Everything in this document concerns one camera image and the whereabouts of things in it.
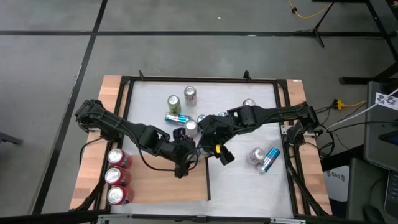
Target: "can lid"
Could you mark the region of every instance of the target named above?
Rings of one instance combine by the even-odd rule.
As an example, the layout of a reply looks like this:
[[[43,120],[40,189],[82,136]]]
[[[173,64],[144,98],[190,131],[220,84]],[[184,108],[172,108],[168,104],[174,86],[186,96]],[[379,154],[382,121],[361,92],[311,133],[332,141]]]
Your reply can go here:
[[[120,149],[112,149],[108,153],[108,160],[112,163],[119,162],[123,157],[123,152]]]
[[[196,93],[196,89],[194,88],[194,87],[192,87],[192,86],[187,86],[186,88],[185,88],[185,91],[184,91],[184,93],[186,94],[186,95],[194,95],[195,93]]]
[[[196,129],[198,127],[198,125],[197,125],[197,123],[196,123],[196,121],[194,121],[194,120],[188,120],[186,123],[185,123],[185,128],[186,129],[189,129],[189,130],[194,130],[194,129]]]
[[[227,116],[228,114],[226,112],[220,112],[218,113],[218,116]]]
[[[106,171],[105,181],[109,184],[113,184],[119,180],[121,176],[120,170],[118,168],[110,168]]]
[[[204,115],[204,114],[199,115],[198,116],[198,122],[202,121],[205,118],[206,118],[206,115]]]
[[[171,105],[177,104],[179,100],[180,99],[178,98],[178,96],[175,96],[175,95],[169,96],[169,99],[168,99],[168,101]]]
[[[266,152],[260,148],[255,148],[254,149],[254,156],[258,159],[265,159],[266,158]]]
[[[108,201],[111,204],[117,204],[123,199],[123,190],[120,187],[113,187],[108,192]]]
[[[248,106],[255,106],[255,105],[256,105],[256,103],[255,103],[254,100],[252,100],[252,99],[246,99],[246,100],[244,101],[244,104],[245,104],[245,105],[248,105]]]

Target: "aluminum can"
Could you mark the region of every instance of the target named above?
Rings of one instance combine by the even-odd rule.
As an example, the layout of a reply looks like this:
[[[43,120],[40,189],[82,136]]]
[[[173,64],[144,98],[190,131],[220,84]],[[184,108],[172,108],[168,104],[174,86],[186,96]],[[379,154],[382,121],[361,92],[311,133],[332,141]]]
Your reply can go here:
[[[260,148],[254,148],[247,156],[246,161],[250,165],[257,165],[264,161],[266,158],[266,152]]]
[[[192,86],[187,86],[184,89],[185,103],[188,106],[195,106],[197,104],[197,90]]]
[[[128,186],[131,182],[131,175],[122,168],[113,167],[106,171],[105,181],[111,185]]]
[[[198,133],[198,124],[196,121],[190,119],[185,123],[185,134],[187,136],[194,136]]]
[[[199,153],[200,153],[200,155],[203,156],[203,157],[208,157],[208,156],[210,156],[210,154],[211,154],[210,152],[206,152],[205,149],[202,148],[202,147],[200,147],[200,146],[199,146]]]
[[[256,166],[257,170],[260,173],[266,173],[269,168],[272,166],[276,158],[278,158],[280,151],[278,148],[273,147],[266,155],[263,163],[260,163]]]
[[[166,115],[164,116],[164,120],[168,123],[172,124],[181,124],[184,125],[188,120],[190,120],[191,117],[187,115],[175,115],[172,113],[167,112]]]
[[[204,114],[199,115],[199,116],[198,116],[198,123],[199,123],[200,121],[202,121],[203,119],[205,119],[205,118],[206,118],[206,115],[204,115]]]
[[[108,161],[114,166],[127,169],[131,167],[132,157],[126,154],[122,149],[112,149],[108,153]]]
[[[226,113],[226,112],[219,112],[218,113],[218,116],[227,116],[228,115],[228,113]]]
[[[252,99],[245,99],[242,103],[242,106],[255,106],[256,102],[254,102],[254,100]]]
[[[111,205],[124,205],[131,203],[134,199],[134,192],[129,187],[114,186],[107,195]]]
[[[181,102],[180,98],[175,95],[169,96],[167,99],[167,104],[169,105],[169,112],[172,114],[180,114],[181,113]]]

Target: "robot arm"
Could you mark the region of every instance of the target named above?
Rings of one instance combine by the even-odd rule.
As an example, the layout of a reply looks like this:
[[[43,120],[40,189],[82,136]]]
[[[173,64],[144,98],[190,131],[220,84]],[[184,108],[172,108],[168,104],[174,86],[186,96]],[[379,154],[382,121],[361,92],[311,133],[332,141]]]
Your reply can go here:
[[[313,108],[306,103],[268,109],[241,106],[228,110],[227,113],[226,117],[209,115],[198,124],[203,130],[198,146],[219,158],[224,165],[234,160],[224,144],[237,134],[250,133],[263,124],[297,119],[295,126],[287,131],[287,137],[291,144],[302,144],[304,132],[319,125]],[[174,130],[174,141],[170,142],[170,136],[164,131],[122,119],[107,111],[99,100],[86,100],[75,116],[80,128],[86,132],[90,128],[99,128],[101,137],[110,142],[119,141],[121,134],[125,134],[140,151],[173,161],[176,177],[188,175],[191,162],[187,162],[187,157],[196,153],[197,147],[193,139],[185,135],[183,128]]]

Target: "wooden board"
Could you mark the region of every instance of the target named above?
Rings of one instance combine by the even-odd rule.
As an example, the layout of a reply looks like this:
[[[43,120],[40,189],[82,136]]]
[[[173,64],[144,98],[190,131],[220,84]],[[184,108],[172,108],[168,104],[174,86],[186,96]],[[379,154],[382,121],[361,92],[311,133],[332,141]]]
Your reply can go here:
[[[148,164],[159,169],[174,169],[174,163],[161,157],[144,156]],[[133,156],[130,188],[134,189],[134,203],[186,202],[207,200],[207,175],[205,161],[184,178],[175,178],[172,172],[159,172],[148,168],[140,156]]]
[[[287,89],[289,91],[289,98],[291,105],[297,105],[306,101],[304,86],[301,80],[287,80]],[[314,138],[305,136],[305,141],[317,145]],[[303,167],[304,181],[307,189],[310,191],[314,199],[321,205],[322,209],[332,214],[328,192],[326,191],[325,180],[323,179],[323,172],[321,163],[319,160],[318,150],[309,145],[305,144],[300,146],[300,158]],[[300,214],[304,214],[301,193],[297,186],[295,186],[295,192],[298,203],[298,211]]]
[[[113,112],[120,86],[121,76],[106,75],[99,92],[98,99],[105,109]],[[119,116],[123,116],[126,105],[128,85],[124,86]],[[87,142],[100,137],[100,132],[89,133]],[[83,153],[79,174],[73,191],[70,208],[76,208],[90,194],[99,181],[103,159],[105,157],[106,141],[100,140],[86,146]],[[149,164],[156,167],[174,169],[174,164],[161,157],[145,156]],[[176,202],[192,200],[208,200],[207,176],[205,161],[198,163],[188,177],[177,179],[172,172],[157,172],[146,167],[139,156],[133,156],[133,165],[129,170],[132,175],[131,188],[135,193],[134,202]],[[102,192],[100,208],[105,208],[108,186]]]
[[[119,84],[120,84],[121,76],[115,76],[115,75],[107,75],[104,77],[103,84],[101,87],[101,91],[99,93],[98,99],[101,100],[104,104],[104,107],[109,110],[109,111],[114,111],[114,106],[116,102],[116,98],[118,95],[118,90],[119,90]],[[289,89],[289,98],[290,98],[290,104],[291,105],[296,105],[299,103],[302,103],[305,101],[305,94],[304,94],[304,89],[301,80],[287,80],[288,84],[288,89]],[[280,94],[281,96],[281,103],[282,105],[284,104],[283,100],[283,94]],[[122,105],[121,105],[121,113],[123,111],[122,108],[124,108],[126,100],[122,100]],[[99,132],[95,133],[89,133],[88,135],[88,140],[91,141],[93,139],[96,139],[99,137]],[[306,137],[307,142],[311,142],[316,144],[315,140],[311,137]],[[88,196],[88,194],[93,190],[95,185],[98,183],[99,177],[100,177],[100,172],[101,172],[101,166],[104,158],[104,150],[106,147],[106,142],[104,140],[100,140],[96,143],[93,143],[89,146],[86,147],[85,153],[83,155],[83,160],[81,163],[80,171],[78,174],[78,178],[76,180],[76,186],[75,190],[73,193],[72,201],[70,204],[70,208],[76,208],[79,206],[84,199]],[[322,208],[331,214],[331,208],[329,204],[329,199],[328,199],[328,194],[326,191],[326,186],[325,186],[325,181],[323,180],[323,174],[322,174],[322,168],[320,165],[319,157],[318,157],[318,151],[311,145],[304,145],[300,147],[300,155],[301,155],[301,161],[302,161],[302,166],[303,166],[303,172],[304,172],[304,178],[305,178],[305,183],[306,186],[308,187],[309,191],[312,193],[314,196],[315,200],[322,206]],[[151,159],[162,159],[162,158],[156,158],[156,157],[148,157],[148,160]],[[135,166],[141,166],[142,161],[140,158],[135,158],[133,164]],[[198,172],[197,168],[192,170],[190,175],[188,177],[185,177],[186,181],[188,182],[187,184],[192,184],[189,179],[189,177],[193,177],[194,175],[198,175],[200,179],[203,177],[205,178],[206,176],[203,175],[203,172],[200,174],[195,174],[194,171]],[[144,189],[145,187],[143,185],[139,185],[139,182],[134,181],[134,177],[137,179],[140,178],[141,173],[135,173],[132,171],[133,175],[133,182],[132,182],[132,188],[137,189]],[[159,185],[159,189],[164,188],[164,184],[162,183],[163,180],[159,180],[159,182],[156,183],[156,185]],[[147,196],[152,195],[154,196],[153,192],[156,192],[156,189],[148,189],[147,191]],[[207,198],[207,188],[204,191],[203,186],[198,189],[197,192],[201,196],[206,196]],[[301,200],[301,194],[296,188],[296,196],[297,196],[297,201],[298,201],[298,210],[299,213],[303,214],[303,205],[302,205],[302,200]],[[178,200],[185,200],[183,196],[179,195]],[[106,200],[106,191],[104,190],[102,200],[101,200],[101,208],[104,208],[105,205],[105,200]],[[140,198],[140,196],[136,196],[136,200],[143,202],[144,200]]]

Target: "white label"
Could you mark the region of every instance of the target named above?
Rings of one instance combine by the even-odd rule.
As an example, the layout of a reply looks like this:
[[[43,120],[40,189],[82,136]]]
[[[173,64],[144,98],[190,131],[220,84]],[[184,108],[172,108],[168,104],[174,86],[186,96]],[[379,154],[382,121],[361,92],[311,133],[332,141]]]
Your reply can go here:
[[[378,103],[381,100],[383,100],[387,95],[382,94],[382,93],[376,93],[376,100],[375,102]],[[383,102],[379,103],[381,106],[385,106],[394,110],[398,110],[398,98],[389,96],[386,98]]]
[[[349,167],[342,166],[323,173],[329,198],[346,202],[348,195]]]

